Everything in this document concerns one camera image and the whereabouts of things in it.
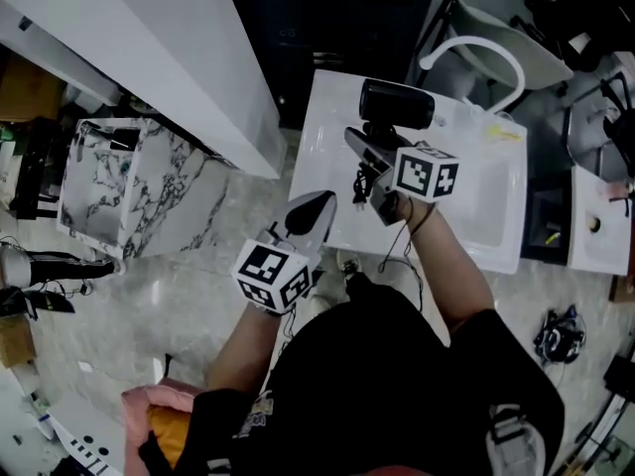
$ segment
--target person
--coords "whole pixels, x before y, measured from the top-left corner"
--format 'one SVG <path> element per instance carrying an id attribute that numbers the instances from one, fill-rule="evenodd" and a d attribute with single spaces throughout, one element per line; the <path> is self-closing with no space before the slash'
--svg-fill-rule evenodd
<path id="1" fill-rule="evenodd" d="M 504 404 L 540 433 L 549 471 L 564 429 L 558 392 L 444 217 L 405 197 L 397 211 L 450 346 L 402 294 L 340 258 L 350 301 L 299 331 L 260 395 L 281 319 L 246 306 L 194 400 L 177 474 L 491 474 L 485 437 Z"/>

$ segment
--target marble pattern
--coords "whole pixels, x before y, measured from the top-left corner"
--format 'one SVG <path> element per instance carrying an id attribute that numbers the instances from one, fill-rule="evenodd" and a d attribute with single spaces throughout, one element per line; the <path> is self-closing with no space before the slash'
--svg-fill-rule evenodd
<path id="1" fill-rule="evenodd" d="M 229 336 L 244 305 L 230 277 L 231 266 L 245 238 L 255 237 L 275 207 L 286 199 L 293 165 L 292 151 L 283 178 L 278 181 L 228 172 L 224 197 L 210 213 L 212 229 L 204 235 L 211 242 L 208 247 L 128 260 L 123 277 L 95 281 L 94 293 L 89 297 L 75 295 L 71 301 L 77 314 L 41 312 L 40 320 L 32 326 L 39 354 L 37 365 L 49 399 L 55 401 L 64 391 L 73 391 L 121 421 L 119 395 L 152 382 L 152 358 L 166 352 L 176 356 L 171 376 L 201 386 L 206 365 Z M 87 250 L 76 240 L 56 233 L 49 220 L 17 223 L 0 214 L 0 230 L 33 250 L 62 250 L 79 256 Z M 376 256 L 363 257 L 362 266 L 369 277 L 417 301 L 412 273 L 389 264 L 384 274 L 379 274 L 379 262 Z M 345 299 L 332 250 L 324 250 L 322 263 L 326 273 L 317 292 L 333 301 Z M 547 369 L 567 408 L 565 440 L 559 456 L 562 459 L 574 446 L 575 436 L 609 396 L 602 376 L 615 352 L 630 342 L 635 304 L 608 302 L 608 276 L 538 262 L 522 260 L 514 276 L 487 273 L 486 277 L 498 312 L 530 354 L 548 308 L 564 309 L 575 303 L 584 317 L 588 342 L 580 358 L 564 372 L 562 367 Z M 294 331 L 313 315 L 308 303 L 301 300 Z M 448 343 L 443 320 L 427 286 L 424 316 Z M 275 355 L 283 342 L 281 331 Z M 90 362 L 95 372 L 81 372 L 78 360 Z"/>
<path id="2" fill-rule="evenodd" d="M 118 258 L 210 244 L 230 169 L 153 120 L 90 122 L 105 133 L 139 129 L 139 140 L 134 151 L 111 150 L 109 139 L 79 123 L 64 175 L 59 230 Z"/>

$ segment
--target cardboard box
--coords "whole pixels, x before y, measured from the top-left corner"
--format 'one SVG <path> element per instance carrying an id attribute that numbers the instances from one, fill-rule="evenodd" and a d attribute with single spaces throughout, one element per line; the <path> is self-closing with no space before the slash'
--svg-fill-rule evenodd
<path id="1" fill-rule="evenodd" d="M 11 53 L 0 79 L 0 121 L 57 120 L 63 91 L 61 79 Z"/>
<path id="2" fill-rule="evenodd" d="M 29 319 L 24 315 L 0 318 L 0 362 L 15 367 L 36 357 Z"/>

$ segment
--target pink cushion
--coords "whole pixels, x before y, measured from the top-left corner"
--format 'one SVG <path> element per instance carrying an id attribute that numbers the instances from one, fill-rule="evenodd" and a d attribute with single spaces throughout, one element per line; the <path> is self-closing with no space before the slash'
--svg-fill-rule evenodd
<path id="1" fill-rule="evenodd" d="M 194 397 L 203 390 L 164 378 L 158 385 L 141 386 L 121 394 L 126 428 L 124 476 L 147 476 L 148 470 L 139 458 L 139 447 L 148 440 L 150 423 L 146 415 L 149 406 L 162 406 L 191 413 Z"/>

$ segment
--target black t-shirt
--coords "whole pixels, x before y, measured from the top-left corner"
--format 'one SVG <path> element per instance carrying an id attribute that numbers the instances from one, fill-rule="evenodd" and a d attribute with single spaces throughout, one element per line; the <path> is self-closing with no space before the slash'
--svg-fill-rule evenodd
<path id="1" fill-rule="evenodd" d="M 490 406 L 500 404 L 523 408 L 551 466 L 563 403 L 498 314 L 476 315 L 446 348 L 403 296 L 380 295 L 309 322 L 255 403 L 231 390 L 197 397 L 176 472 L 488 474 Z"/>

